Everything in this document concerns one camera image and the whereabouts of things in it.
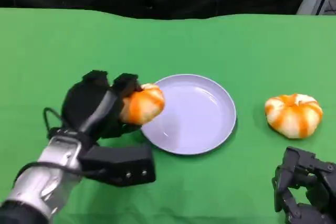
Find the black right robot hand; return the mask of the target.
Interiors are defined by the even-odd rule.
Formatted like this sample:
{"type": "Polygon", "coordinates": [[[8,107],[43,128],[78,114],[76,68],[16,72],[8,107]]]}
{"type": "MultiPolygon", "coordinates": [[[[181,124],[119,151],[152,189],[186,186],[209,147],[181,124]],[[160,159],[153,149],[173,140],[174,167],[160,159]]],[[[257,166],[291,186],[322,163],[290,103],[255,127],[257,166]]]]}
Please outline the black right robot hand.
{"type": "Polygon", "coordinates": [[[285,213],[285,223],[335,223],[335,163],[289,146],[271,181],[275,212],[285,213]],[[290,191],[301,187],[308,204],[297,203],[290,191]]]}

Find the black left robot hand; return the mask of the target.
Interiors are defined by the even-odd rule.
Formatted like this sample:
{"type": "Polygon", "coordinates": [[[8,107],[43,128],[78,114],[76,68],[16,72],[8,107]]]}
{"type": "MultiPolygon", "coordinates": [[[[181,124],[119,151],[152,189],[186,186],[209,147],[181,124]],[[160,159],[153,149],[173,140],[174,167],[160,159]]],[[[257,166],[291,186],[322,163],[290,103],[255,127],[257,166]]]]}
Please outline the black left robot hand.
{"type": "Polygon", "coordinates": [[[106,71],[88,72],[66,94],[61,109],[63,126],[93,142],[134,132],[140,127],[123,122],[121,111],[123,99],[137,91],[141,91],[137,74],[122,73],[110,84],[106,71]]]}

